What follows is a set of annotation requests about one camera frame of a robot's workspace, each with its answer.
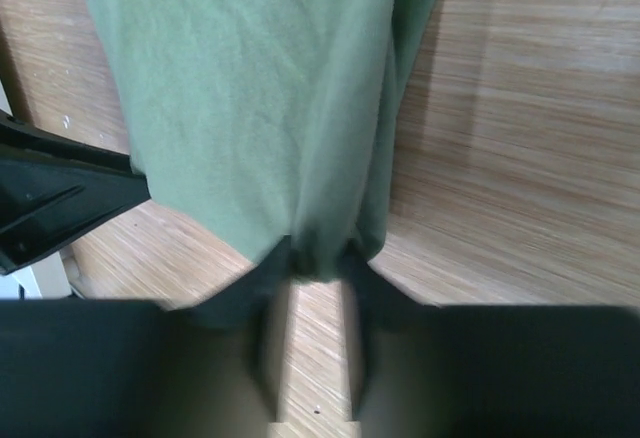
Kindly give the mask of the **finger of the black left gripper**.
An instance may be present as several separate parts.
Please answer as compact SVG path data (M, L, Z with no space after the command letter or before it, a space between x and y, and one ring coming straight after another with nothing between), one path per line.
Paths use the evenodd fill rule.
M129 157L1 114L1 272L30 266L150 199Z

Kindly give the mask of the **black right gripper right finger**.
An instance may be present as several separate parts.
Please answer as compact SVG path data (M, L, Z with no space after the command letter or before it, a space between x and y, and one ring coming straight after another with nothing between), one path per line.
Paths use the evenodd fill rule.
M339 271L363 436L638 435L636 309L422 304L354 246Z

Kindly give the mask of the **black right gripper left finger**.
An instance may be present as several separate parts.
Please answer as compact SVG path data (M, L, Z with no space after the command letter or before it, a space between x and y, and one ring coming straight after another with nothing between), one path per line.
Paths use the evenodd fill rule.
M265 437L279 418L291 272L283 238L208 299L1 304L5 437Z

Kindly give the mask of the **olive green tank top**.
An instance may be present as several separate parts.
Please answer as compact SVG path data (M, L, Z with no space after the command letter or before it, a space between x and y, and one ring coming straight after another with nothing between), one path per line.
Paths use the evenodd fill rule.
M85 0L151 197L304 279L385 242L396 119L436 0Z

